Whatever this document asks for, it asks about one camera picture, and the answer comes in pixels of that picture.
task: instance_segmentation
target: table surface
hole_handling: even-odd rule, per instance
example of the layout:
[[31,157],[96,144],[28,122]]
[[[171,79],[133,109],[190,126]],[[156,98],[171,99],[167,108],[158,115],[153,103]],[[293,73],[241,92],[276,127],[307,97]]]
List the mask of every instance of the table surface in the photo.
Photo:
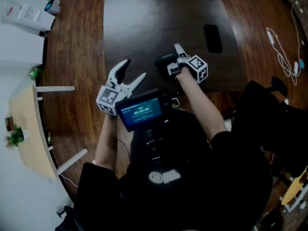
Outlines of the table surface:
[[46,177],[57,179],[57,170],[48,149],[38,107],[38,95],[34,86],[9,99],[14,124],[26,129],[29,134],[18,146],[18,150],[24,165],[28,168]]
[[[222,53],[208,52],[206,24],[218,27]],[[209,76],[200,85],[204,92],[244,88],[238,46],[221,0],[105,0],[106,74],[117,63],[131,59],[125,83],[147,72],[135,94],[154,88],[177,94],[179,87],[163,79],[154,66],[157,56],[175,51],[174,43],[208,63]]]

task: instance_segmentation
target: potted plant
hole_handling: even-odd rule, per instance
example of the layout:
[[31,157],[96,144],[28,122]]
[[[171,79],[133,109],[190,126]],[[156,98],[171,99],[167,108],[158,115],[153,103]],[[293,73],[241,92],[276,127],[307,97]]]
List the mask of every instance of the potted plant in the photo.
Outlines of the potted plant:
[[24,133],[21,127],[14,125],[14,130],[10,135],[5,136],[6,148],[8,150],[13,150],[14,147],[18,147],[20,143],[24,141]]

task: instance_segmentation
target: person's arm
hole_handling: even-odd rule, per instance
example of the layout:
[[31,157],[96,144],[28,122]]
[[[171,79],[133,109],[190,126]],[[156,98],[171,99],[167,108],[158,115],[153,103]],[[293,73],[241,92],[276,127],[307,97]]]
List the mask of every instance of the person's arm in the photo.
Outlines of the person's arm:
[[177,75],[177,80],[188,97],[192,110],[207,138],[212,141],[216,134],[227,131],[219,110],[203,93],[188,68],[182,69],[181,73]]
[[117,116],[106,115],[98,140],[95,164],[116,172]]

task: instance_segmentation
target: yellow object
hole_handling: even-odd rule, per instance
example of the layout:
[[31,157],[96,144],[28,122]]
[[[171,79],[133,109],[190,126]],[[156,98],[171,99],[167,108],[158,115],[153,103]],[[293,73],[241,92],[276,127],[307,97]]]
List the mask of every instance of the yellow object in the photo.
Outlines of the yellow object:
[[283,196],[283,199],[281,202],[282,205],[286,205],[288,202],[290,202],[297,195],[297,193],[301,190],[304,184],[299,183],[299,180],[302,178],[307,168],[304,170],[304,172],[299,177],[295,178],[294,181],[291,183],[287,192]]
[[9,99],[9,109],[16,125],[26,129],[29,137],[18,146],[21,159],[28,168],[44,176],[57,179],[39,115],[36,88],[30,86]]

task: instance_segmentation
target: black phone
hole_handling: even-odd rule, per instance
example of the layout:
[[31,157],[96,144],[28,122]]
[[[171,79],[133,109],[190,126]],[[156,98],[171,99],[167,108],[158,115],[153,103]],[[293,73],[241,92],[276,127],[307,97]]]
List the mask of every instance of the black phone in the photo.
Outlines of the black phone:
[[222,45],[218,27],[216,25],[205,25],[203,27],[207,50],[211,53],[222,53]]

